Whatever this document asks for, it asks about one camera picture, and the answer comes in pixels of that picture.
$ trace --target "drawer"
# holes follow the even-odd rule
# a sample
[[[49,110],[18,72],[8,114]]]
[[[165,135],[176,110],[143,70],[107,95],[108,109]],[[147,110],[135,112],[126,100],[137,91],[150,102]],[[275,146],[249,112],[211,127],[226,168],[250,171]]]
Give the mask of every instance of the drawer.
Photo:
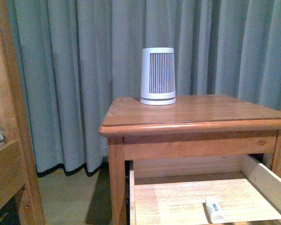
[[[226,222],[281,220],[281,179],[248,155],[135,160],[129,176],[132,225],[210,224],[208,196]]]

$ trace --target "wooden nightstand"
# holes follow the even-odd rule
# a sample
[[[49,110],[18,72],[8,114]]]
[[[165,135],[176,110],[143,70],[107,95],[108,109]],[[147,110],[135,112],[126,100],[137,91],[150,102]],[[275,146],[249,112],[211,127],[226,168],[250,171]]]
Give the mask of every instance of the wooden nightstand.
[[[126,224],[126,191],[131,224],[208,223],[205,192],[220,199],[228,221],[281,219],[281,179],[274,175],[281,178],[279,111],[224,95],[180,96],[175,104],[163,106],[118,98],[99,132],[108,137],[114,225]],[[273,173],[247,156],[254,153],[265,153],[264,162]],[[125,172],[128,162],[130,172]],[[255,173],[256,168],[262,172]],[[207,189],[214,184],[215,192],[205,189],[204,181]],[[267,182],[275,184],[276,197],[267,194]],[[232,192],[246,199],[233,202]],[[242,209],[239,204],[251,206]],[[255,213],[247,216],[250,210]]]

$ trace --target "curtain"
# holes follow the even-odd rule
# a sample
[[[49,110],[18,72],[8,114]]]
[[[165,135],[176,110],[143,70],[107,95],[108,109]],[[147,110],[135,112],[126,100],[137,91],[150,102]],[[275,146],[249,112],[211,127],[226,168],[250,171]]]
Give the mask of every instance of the curtain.
[[[98,128],[139,97],[141,51],[175,48],[177,95],[281,110],[281,0],[8,0],[37,171],[95,170]]]

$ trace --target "floor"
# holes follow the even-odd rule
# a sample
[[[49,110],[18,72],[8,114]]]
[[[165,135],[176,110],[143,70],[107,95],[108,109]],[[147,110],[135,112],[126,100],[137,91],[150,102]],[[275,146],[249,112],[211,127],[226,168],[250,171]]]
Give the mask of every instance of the floor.
[[[46,225],[111,225],[107,164],[87,175],[57,170],[39,178]]]

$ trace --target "wooden furniture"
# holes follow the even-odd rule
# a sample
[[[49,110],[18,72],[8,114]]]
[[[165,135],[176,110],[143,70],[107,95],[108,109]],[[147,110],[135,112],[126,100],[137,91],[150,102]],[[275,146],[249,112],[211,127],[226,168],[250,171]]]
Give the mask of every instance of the wooden furniture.
[[[220,198],[228,221],[281,219],[279,111],[224,95],[163,106],[118,98],[99,132],[108,137],[114,225],[126,224],[126,191],[131,224],[208,223],[206,195]],[[273,172],[247,155],[254,153],[265,153]]]
[[[15,196],[21,224],[44,225],[20,77],[7,15],[0,0],[0,208]]]

